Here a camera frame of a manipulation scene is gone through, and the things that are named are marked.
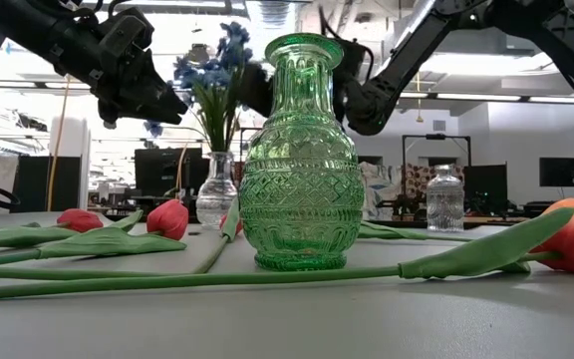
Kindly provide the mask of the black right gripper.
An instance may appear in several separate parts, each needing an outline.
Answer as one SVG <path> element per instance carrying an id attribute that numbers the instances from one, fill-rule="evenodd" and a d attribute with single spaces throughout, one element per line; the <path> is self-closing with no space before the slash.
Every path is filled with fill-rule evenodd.
<path id="1" fill-rule="evenodd" d="M 366 54 L 372 57 L 372 51 L 357 42 L 335 39 L 343 50 L 343 59 L 333 70 L 333 111 L 336 121 L 343 123 L 345 117 L 345 88 L 349 80 L 356 80 Z M 272 78 L 258 63 L 247 63 L 241 77 L 239 102 L 268 118 L 273 106 Z"/>

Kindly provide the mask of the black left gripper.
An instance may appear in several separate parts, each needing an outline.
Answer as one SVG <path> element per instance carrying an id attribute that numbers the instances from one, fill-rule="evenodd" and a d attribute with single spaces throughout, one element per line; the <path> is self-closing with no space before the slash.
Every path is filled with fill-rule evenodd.
<path id="1" fill-rule="evenodd" d="M 149 49 L 152 24 L 144 17 L 86 19 L 63 30 L 50 49 L 57 70 L 88 84 L 98 99 L 102 120 L 119 118 L 178 125 L 187 105 L 155 70 Z"/>

